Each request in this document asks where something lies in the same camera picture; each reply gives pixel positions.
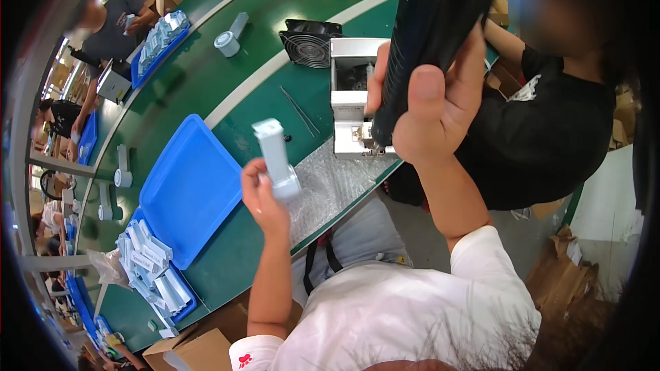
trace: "gray t-shirt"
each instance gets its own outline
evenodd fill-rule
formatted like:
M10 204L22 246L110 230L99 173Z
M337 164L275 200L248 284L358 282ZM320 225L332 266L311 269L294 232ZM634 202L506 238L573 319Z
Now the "gray t-shirt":
M126 16L131 13L137 16L142 10L144 0L109 0L104 5L107 15L106 22L101 30L93 33L82 44L82 51L94 59L99 60L120 60L126 59L144 39L145 33L149 27L145 27L134 35L124 36L126 29ZM92 79L98 78L103 72L103 68L89 65L89 71Z

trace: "electric screwdriver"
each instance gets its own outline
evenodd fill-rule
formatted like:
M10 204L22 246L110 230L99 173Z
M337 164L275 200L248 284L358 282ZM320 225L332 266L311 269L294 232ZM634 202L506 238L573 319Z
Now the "electric screwdriver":
M413 70L433 64L446 72L479 16L488 13L491 1L399 0L383 99L371 129L373 151L392 145L394 125L408 111L408 82Z

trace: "cooling fan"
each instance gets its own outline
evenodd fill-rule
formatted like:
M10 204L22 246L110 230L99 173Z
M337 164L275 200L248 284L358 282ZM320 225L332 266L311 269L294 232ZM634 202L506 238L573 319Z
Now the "cooling fan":
M285 31L280 31L291 62L310 68L330 67L330 39L342 37L341 25L313 20L286 20Z

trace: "green workbench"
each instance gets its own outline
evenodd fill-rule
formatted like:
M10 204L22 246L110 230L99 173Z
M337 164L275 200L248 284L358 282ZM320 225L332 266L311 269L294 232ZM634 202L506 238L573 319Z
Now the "green workbench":
M180 8L194 23L220 1L185 0ZM104 103L100 108L100 136L94 152L100 155L100 161L81 217L78 251L110 251L115 248L116 238L126 228L138 206L139 192L146 177L181 121L193 113L205 118L243 80L279 53L283 46L278 32L285 29L285 19L327 20L360 1L232 1L199 27L161 65L130 105L111 136L107 149L99 152L113 122L119 117L120 109ZM343 33L350 37L390 37L397 3L398 0L387 0L358 15L343 25ZM227 59L213 47L212 42L219 33L229 28L239 12L247 12L250 21L240 39L241 51ZM489 60L495 58L496 54L488 55ZM280 86L287 89L307 112L321 131L320 136L312 137L309 134L280 92ZM293 136L293 140L286 145L293 165L307 157L332 135L329 71L286 64L247 95L212 132L238 164L243 166L261 154L250 125L267 118L277 118L286 133ZM129 167L133 173L133 185L130 188L115 189L112 184L112 176L117 169L119 144L126 144L129 148ZM217 177L213 169L208 169L208 177ZM115 215L112 221L98 220L99 182L110 185ZM196 322L249 288L262 247L261 230L240 203L183 272L200 303L177 327ZM85 284L92 299L92 307L98 298L97 280L95 270L89 269ZM156 324L160 322L137 293L119 286L109 286L100 314L107 319L113 331L122 333L131 350L142 349L160 339L158 332L152 332L146 325L150 319Z

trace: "gray pants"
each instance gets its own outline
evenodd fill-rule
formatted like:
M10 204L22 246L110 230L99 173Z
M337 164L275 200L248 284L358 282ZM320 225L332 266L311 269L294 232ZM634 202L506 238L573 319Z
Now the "gray pants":
M382 261L413 267L385 204L375 194L366 198L364 205L356 207L351 215L335 225L331 242L337 260L344 267L341 271L363 261ZM305 252L302 251L303 255L294 260L291 266L293 300L303 308L308 298L302 281L305 275ZM325 247L318 247L309 273L311 284L316 288L335 274L328 264Z

